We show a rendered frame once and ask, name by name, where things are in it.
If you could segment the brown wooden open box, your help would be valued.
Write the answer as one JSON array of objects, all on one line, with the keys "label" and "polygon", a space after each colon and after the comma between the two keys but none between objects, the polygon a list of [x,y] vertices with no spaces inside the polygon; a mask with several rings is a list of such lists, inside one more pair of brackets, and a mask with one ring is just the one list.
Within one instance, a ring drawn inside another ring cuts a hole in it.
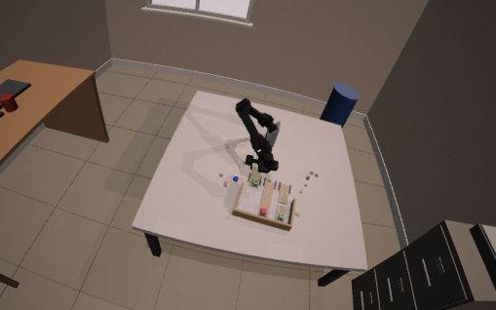
[{"label": "brown wooden open box", "polygon": [[289,231],[296,197],[242,182],[232,215]]}]

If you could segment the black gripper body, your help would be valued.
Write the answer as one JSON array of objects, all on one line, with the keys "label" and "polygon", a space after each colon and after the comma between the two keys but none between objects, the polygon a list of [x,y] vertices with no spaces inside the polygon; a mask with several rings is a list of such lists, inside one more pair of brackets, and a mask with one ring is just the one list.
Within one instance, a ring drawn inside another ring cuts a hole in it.
[{"label": "black gripper body", "polygon": [[[258,157],[258,160],[259,159],[262,159],[262,156],[259,156]],[[253,159],[253,156],[252,155],[247,155],[247,158],[246,158],[246,165],[252,165],[252,163],[255,163],[257,164],[257,159]],[[263,160],[263,159],[262,159]],[[274,160],[275,161],[275,160]],[[279,168],[279,162],[278,161],[275,161],[275,166],[273,168],[271,168],[272,171],[277,171]]]}]

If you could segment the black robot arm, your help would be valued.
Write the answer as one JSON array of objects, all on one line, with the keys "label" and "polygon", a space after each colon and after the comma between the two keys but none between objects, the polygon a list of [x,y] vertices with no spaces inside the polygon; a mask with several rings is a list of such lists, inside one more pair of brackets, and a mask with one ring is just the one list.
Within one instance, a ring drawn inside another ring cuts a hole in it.
[{"label": "black robot arm", "polygon": [[[235,111],[238,113],[240,118],[242,118],[248,133],[250,135],[250,142],[253,150],[257,156],[262,156],[262,159],[257,161],[258,172],[266,173],[271,171],[271,168],[275,166],[275,161],[272,152],[272,146],[270,141],[267,140],[262,134],[260,134],[257,128],[254,126],[249,114],[258,120],[261,127],[266,127],[269,130],[269,134],[278,129],[277,124],[274,124],[274,118],[266,113],[261,114],[259,111],[251,106],[248,99],[244,98],[236,104]],[[258,150],[260,150],[258,152]]]}]

